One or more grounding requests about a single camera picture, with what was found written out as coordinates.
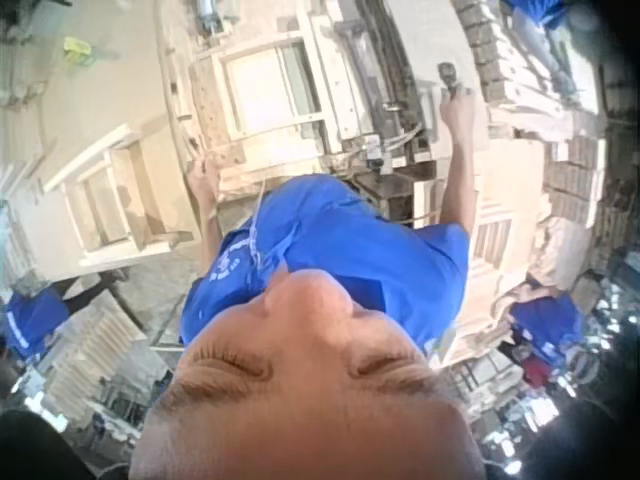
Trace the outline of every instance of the cable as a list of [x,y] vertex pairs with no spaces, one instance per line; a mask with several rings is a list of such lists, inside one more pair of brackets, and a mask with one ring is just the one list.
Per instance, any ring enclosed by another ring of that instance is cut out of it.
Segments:
[[409,132],[405,132],[405,133],[401,133],[400,135],[396,136],[396,137],[391,137],[391,138],[385,138],[384,139],[384,143],[394,143],[397,142],[399,140],[402,140],[403,138],[410,136],[410,135],[415,135],[416,133],[418,133],[420,130],[422,130],[422,123],[418,122],[418,125],[416,126],[416,128],[414,128],[413,130],[409,131]]
[[395,150],[396,148],[402,147],[406,143],[413,140],[420,131],[422,131],[421,123],[419,123],[416,128],[414,128],[408,133],[405,133],[404,135],[401,135],[400,137],[394,137],[393,139],[385,140],[385,143],[384,143],[385,150],[390,152],[392,150]]
[[436,210],[435,212],[431,212],[431,213],[427,213],[425,215],[422,215],[420,217],[415,217],[415,218],[410,218],[409,220],[402,220],[400,222],[394,222],[398,225],[406,225],[407,223],[413,223],[416,222],[418,220],[423,220],[425,218],[431,218],[431,217],[435,217],[436,215],[440,214],[440,210]]

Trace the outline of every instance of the red object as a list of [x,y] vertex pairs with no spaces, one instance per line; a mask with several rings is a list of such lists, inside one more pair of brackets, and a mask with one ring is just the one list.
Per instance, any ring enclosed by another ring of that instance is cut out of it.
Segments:
[[544,387],[551,377],[553,368],[535,355],[530,355],[522,362],[524,380],[533,388]]

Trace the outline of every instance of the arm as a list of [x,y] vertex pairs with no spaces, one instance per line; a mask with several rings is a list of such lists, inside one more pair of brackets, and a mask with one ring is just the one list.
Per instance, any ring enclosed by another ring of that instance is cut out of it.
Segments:
[[531,285],[523,285],[518,288],[516,293],[517,303],[527,303],[539,298],[554,297],[557,298],[564,292],[558,287],[538,287],[536,289],[531,288]]
[[453,141],[453,156],[442,200],[440,223],[458,223],[471,235],[476,209],[473,178],[474,95],[459,85],[453,99],[444,99],[440,113]]
[[189,187],[198,202],[200,231],[200,273],[206,275],[218,256],[222,244],[222,231],[216,218],[218,171],[213,161],[195,160],[189,172]]

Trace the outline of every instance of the hammer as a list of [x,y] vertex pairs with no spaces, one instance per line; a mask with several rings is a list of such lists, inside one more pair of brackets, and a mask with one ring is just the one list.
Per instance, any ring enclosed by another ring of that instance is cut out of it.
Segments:
[[440,79],[449,90],[451,98],[453,98],[456,93],[456,87],[458,86],[456,67],[451,62],[442,62],[438,64],[438,73],[440,74]]

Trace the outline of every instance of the blue shirt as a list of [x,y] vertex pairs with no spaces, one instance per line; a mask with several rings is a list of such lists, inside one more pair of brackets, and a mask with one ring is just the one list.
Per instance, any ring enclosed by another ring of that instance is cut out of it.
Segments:
[[564,364],[564,347],[584,340],[582,313],[567,293],[515,304],[511,315],[515,328],[530,337],[535,354],[554,367]]
[[551,30],[560,26],[567,12],[564,0],[507,0],[514,8],[521,9],[536,25]]
[[269,195],[223,241],[209,273],[191,289],[182,316],[190,343],[223,310],[264,292],[282,262],[289,271],[331,274],[365,308],[385,312],[414,340],[440,336],[457,315],[467,279],[469,236],[459,225],[411,230],[389,223],[340,180],[309,175]]
[[7,344],[23,358],[46,351],[44,339],[69,319],[69,310],[51,287],[33,298],[13,293],[7,305]]

